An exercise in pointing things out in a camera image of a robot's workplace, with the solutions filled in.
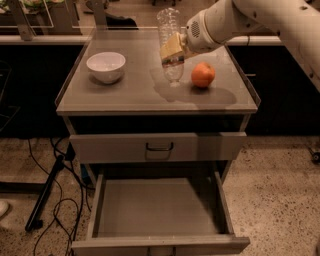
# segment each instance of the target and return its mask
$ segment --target open drawer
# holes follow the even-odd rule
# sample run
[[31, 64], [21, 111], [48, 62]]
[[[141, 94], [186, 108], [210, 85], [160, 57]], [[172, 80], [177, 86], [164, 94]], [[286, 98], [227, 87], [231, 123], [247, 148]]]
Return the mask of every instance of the open drawer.
[[71, 135], [82, 164], [233, 160], [244, 132]]
[[74, 252], [78, 256], [240, 253], [250, 241], [235, 236], [219, 174], [212, 169], [209, 163], [108, 168], [98, 178], [87, 238], [73, 242]]

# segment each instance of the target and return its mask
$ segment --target white bowl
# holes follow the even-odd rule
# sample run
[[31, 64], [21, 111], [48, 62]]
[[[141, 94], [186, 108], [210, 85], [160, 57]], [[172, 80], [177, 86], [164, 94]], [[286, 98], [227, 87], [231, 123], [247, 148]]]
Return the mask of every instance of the white bowl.
[[87, 60], [92, 75], [102, 83], [112, 84], [124, 74], [126, 58], [117, 52], [101, 52]]

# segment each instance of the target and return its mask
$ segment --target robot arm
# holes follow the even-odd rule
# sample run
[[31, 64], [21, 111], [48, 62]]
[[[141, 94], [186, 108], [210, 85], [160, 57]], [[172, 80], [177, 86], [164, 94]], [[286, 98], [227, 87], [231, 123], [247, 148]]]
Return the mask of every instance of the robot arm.
[[320, 91], [320, 13], [305, 0], [219, 0], [187, 23], [186, 45], [210, 52], [261, 27], [276, 33]]

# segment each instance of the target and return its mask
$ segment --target tabletop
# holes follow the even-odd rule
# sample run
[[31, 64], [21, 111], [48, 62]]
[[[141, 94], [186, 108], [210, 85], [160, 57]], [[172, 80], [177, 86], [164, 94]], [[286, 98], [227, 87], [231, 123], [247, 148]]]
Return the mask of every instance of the tabletop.
[[[234, 62], [225, 47], [185, 60], [180, 86], [164, 77], [156, 29], [97, 30], [88, 44], [57, 107], [61, 116], [167, 115], [190, 113], [250, 114], [257, 111]], [[126, 57], [125, 75], [112, 84], [95, 80], [87, 59], [114, 51]], [[216, 78], [209, 88], [192, 85], [191, 71], [200, 61], [210, 63]]]

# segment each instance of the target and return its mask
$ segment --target table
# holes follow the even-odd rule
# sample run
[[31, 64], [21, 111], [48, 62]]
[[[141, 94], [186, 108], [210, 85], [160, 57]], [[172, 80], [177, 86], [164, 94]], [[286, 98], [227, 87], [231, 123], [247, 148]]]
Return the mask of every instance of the table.
[[[86, 68], [102, 51], [126, 57], [116, 84], [100, 84]], [[190, 81], [199, 61], [216, 69], [206, 90]], [[234, 234], [222, 184], [258, 96], [225, 47], [186, 60], [179, 87], [160, 63], [156, 30], [97, 30], [57, 98], [96, 186], [77, 255], [234, 254], [250, 243]]]

